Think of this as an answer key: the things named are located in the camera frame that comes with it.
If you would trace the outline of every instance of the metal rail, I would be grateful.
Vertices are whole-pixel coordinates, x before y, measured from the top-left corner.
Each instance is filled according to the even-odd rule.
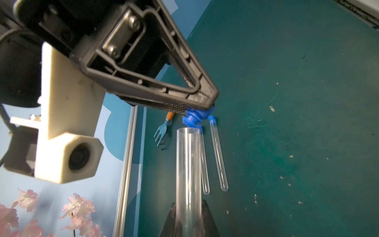
[[[128,136],[126,138],[124,162],[122,165],[120,191],[119,191],[117,210],[116,210],[116,219],[114,221],[114,228],[113,228],[113,237],[124,236],[125,216],[126,216],[126,208],[127,208],[128,193],[129,193],[130,170],[132,168],[134,136],[136,132],[137,110],[138,110],[138,106],[132,106],[130,110]]]

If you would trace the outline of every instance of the blue test tube cap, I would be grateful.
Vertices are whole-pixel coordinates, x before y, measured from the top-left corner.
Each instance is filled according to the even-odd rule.
[[[209,123],[212,124],[212,125],[215,125],[216,124],[216,118],[214,115],[210,115],[208,117],[208,120],[209,120]]]

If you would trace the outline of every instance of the black cable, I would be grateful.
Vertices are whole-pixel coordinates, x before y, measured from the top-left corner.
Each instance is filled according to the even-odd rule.
[[[0,44],[2,44],[8,37],[15,35],[15,34],[20,34],[20,33],[29,33],[31,35],[33,34],[31,31],[29,31],[28,29],[24,29],[24,28],[17,28],[17,29],[8,30],[7,32],[5,32],[4,34],[2,34],[0,36]]]
[[[6,41],[10,36],[13,36],[16,34],[31,34],[31,35],[33,35],[33,33],[31,31],[29,31],[28,29],[24,29],[24,28],[17,28],[17,29],[8,30],[7,32],[5,32],[4,34],[2,34],[0,36],[0,45],[4,41]],[[3,120],[4,124],[9,129],[9,131],[14,132],[16,130],[16,126],[14,124],[10,123],[8,113],[5,111],[5,108],[2,104],[0,104],[0,116],[1,116],[1,119]],[[3,165],[3,163],[4,163],[4,157],[2,157],[0,159],[0,167]]]
[[[0,116],[1,116],[1,119],[3,120],[4,124],[9,129],[9,131],[11,131],[11,132],[15,131],[16,126],[14,124],[10,123],[10,118],[9,118],[9,116],[8,116],[7,112],[5,111],[5,108],[2,104],[0,106]]]

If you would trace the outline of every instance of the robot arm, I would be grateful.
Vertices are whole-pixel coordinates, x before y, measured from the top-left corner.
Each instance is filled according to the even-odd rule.
[[[42,79],[32,78],[29,87],[41,90],[41,117],[11,118],[19,126],[4,156],[9,170],[54,183],[94,176],[103,146],[93,135],[106,91],[131,105],[180,114],[208,110],[218,97],[161,0],[84,2],[14,5],[19,22],[45,43]],[[188,87],[155,80],[165,64]],[[34,94],[18,106],[36,104]]]

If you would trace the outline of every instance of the pink artificial flower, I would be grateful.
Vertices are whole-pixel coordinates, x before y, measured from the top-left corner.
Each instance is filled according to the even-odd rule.
[[[21,232],[16,231],[11,233],[8,237],[45,237],[43,229],[37,224],[37,220],[31,221]],[[46,237],[56,237],[50,233]]]
[[[19,237],[42,237],[42,234],[43,230],[37,220],[33,220],[21,231]]]
[[[17,210],[14,208],[7,208],[0,204],[0,221],[8,223],[12,227],[19,226],[19,218],[17,217]]]
[[[69,230],[73,231],[75,229],[81,228],[81,226],[82,226],[81,219],[77,218],[77,217],[74,217],[74,218],[71,219],[71,225],[70,226],[65,226],[61,230],[63,230],[63,229],[69,229]]]
[[[85,219],[82,221],[82,226],[79,228],[80,235],[88,236],[88,233],[92,230],[92,220],[91,219]]]
[[[46,236],[46,237],[56,237],[56,235],[55,235],[55,234],[52,234],[52,233],[49,233],[49,235]]]
[[[91,212],[95,212],[95,205],[93,202],[91,201],[85,201],[83,202],[80,207],[79,207],[79,210],[78,212],[76,213],[76,217],[79,217],[79,218],[84,218],[86,219],[87,216],[91,213]]]
[[[7,235],[7,237],[20,237],[20,232],[19,231],[15,231],[15,232]]]
[[[82,205],[82,203],[87,202],[85,198],[80,197],[76,193],[74,193],[74,197],[69,197],[68,199],[69,204],[63,206],[62,211],[64,211],[65,213],[63,216],[60,217],[60,219],[65,218],[67,215],[69,215],[70,218],[73,218],[79,212],[79,207]]]
[[[87,237],[106,237],[106,236],[101,236],[99,225],[96,224],[91,228],[91,235],[88,235]]]
[[[36,205],[38,202],[37,193],[33,192],[33,190],[28,189],[27,192],[19,189],[20,196],[13,202],[12,207],[14,208],[18,204],[20,204],[21,208],[26,208],[27,212],[33,212],[36,210]]]
[[[0,236],[7,236],[11,232],[11,227],[19,226],[17,211],[0,204]]]

